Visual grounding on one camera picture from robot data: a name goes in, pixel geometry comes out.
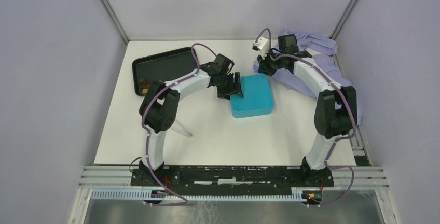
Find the teal box lid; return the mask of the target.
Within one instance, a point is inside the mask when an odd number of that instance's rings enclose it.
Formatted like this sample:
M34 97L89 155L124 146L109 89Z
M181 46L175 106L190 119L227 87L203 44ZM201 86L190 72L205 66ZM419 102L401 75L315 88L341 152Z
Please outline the teal box lid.
M261 109L274 107L271 87L266 75L255 74L241 77L244 98L230 97L231 109Z

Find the lavender cloth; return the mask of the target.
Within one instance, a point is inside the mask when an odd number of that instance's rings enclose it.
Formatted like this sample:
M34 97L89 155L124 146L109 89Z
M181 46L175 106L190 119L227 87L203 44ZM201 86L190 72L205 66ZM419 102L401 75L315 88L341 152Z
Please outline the lavender cloth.
M334 55L337 52L337 43L325 36L307 32L293 32L284 30L284 35L295 35L299 51L308 51L313 62L321 71L335 82L344 87L352 86L352 82L342 76L341 70L335 64ZM284 84L289 90L295 90L303 95L315 97L312 90L296 75L286 69L279 69L271 76L273 80Z

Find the teal chocolate box with dividers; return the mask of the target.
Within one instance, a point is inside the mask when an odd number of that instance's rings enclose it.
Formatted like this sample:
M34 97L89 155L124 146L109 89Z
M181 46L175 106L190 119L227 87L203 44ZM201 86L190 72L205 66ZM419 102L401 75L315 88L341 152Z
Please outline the teal chocolate box with dividers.
M236 119L268 115L271 114L272 111L273 107L261 109L231 109L232 116Z

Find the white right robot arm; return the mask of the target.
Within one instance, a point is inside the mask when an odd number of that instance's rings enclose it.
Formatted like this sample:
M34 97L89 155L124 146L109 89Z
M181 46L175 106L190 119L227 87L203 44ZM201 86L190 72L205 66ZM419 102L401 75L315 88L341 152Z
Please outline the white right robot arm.
M336 82L320 68L313 58L315 51L300 51L295 35L280 36L278 42L278 48L273 48L271 40L262 35L254 40L252 48L259 53L257 71L267 76L287 71L303 81L317 99L313 118L317 135L299 173L301 183L312 187L320 181L318 170L328 166L336 143L347 139L357 125L356 90Z

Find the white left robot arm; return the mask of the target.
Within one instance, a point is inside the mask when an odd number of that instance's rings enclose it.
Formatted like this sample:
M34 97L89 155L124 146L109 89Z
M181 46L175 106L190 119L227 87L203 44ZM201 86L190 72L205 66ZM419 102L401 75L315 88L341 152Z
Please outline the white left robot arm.
M157 186L163 180L163 172L158 168L164 164L164 140L176 120L180 100L209 87L216 87L220 99L230 100L232 95L244 97L240 73L231 71L235 65L233 60L218 54L214 61L197 65L195 70L176 80L153 81L141 103L141 125L147 131L142 162L148 167L143 179L150 186Z

